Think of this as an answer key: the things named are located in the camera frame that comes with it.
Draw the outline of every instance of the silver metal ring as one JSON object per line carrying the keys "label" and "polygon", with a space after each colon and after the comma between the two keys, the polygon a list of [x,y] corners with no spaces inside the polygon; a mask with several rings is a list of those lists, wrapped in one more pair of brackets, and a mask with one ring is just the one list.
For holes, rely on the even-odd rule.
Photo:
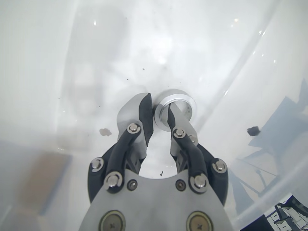
{"label": "silver metal ring", "polygon": [[92,172],[98,172],[99,170],[101,170],[104,166],[104,160],[102,158],[95,158],[91,161],[92,164]]}
{"label": "silver metal ring", "polygon": [[205,185],[203,187],[198,188],[195,184],[195,177],[190,177],[189,181],[190,181],[190,185],[192,186],[192,188],[194,189],[195,192],[197,193],[204,193],[207,191],[208,186],[209,186],[209,180],[206,177],[205,174],[200,174],[200,176],[205,180]]}
{"label": "silver metal ring", "polygon": [[136,134],[141,130],[140,126],[138,126],[138,124],[136,123],[131,123],[128,127],[127,127],[127,131],[130,134]]}
{"label": "silver metal ring", "polygon": [[186,136],[186,132],[184,130],[182,130],[181,128],[176,128],[176,129],[173,130],[173,135],[176,138],[183,138],[183,137]]}
{"label": "silver metal ring", "polygon": [[213,163],[212,166],[213,169],[220,174],[224,174],[228,169],[227,164],[221,159],[218,159],[218,161]]}
{"label": "silver metal ring", "polygon": [[108,175],[106,175],[106,177],[104,179],[104,185],[103,186],[106,190],[109,189],[109,185],[108,185],[107,181],[108,181],[108,178],[111,177],[111,176],[117,176],[118,177],[118,182],[116,184],[118,187],[120,187],[122,182],[123,182],[122,175],[117,171],[113,171],[113,172],[109,173]]}
{"label": "silver metal ring", "polygon": [[169,89],[161,92],[153,102],[154,120],[160,129],[168,132],[170,132],[170,127],[167,123],[167,110],[168,105],[172,102],[176,103],[188,121],[193,121],[197,112],[196,102],[186,92],[179,89]]}

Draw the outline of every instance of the clear plastic container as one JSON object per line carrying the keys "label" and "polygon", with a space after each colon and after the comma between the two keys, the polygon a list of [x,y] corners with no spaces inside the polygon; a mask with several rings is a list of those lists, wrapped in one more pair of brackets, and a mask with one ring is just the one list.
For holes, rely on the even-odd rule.
{"label": "clear plastic container", "polygon": [[[289,192],[307,202],[308,0],[0,1],[1,230],[78,230],[119,109],[169,88],[229,167],[235,230]],[[175,175],[169,150],[155,127],[140,175]]]}

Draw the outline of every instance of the white surface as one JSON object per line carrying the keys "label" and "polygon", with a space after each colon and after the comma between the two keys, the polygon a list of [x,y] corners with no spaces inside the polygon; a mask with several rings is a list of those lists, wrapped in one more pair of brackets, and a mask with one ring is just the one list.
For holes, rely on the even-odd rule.
{"label": "white surface", "polygon": [[[297,189],[307,180],[307,133],[305,123],[300,131],[298,120],[288,119],[305,121],[307,109],[289,110],[286,119],[281,115],[271,128],[263,126],[286,96],[306,106],[299,95],[308,76],[307,4],[0,0],[1,150],[12,143],[73,156],[44,212],[42,229],[79,228],[89,207],[88,164],[116,142],[121,106],[145,91],[155,98],[178,88],[195,99],[192,124],[199,142],[234,173],[225,209],[235,229]],[[248,146],[251,126],[262,131],[252,143],[266,151],[244,162],[260,150]],[[112,135],[101,136],[101,128]],[[164,171],[163,177],[172,176],[169,134],[157,128],[154,133],[141,175],[161,178]],[[27,160],[22,170],[31,167]]]}

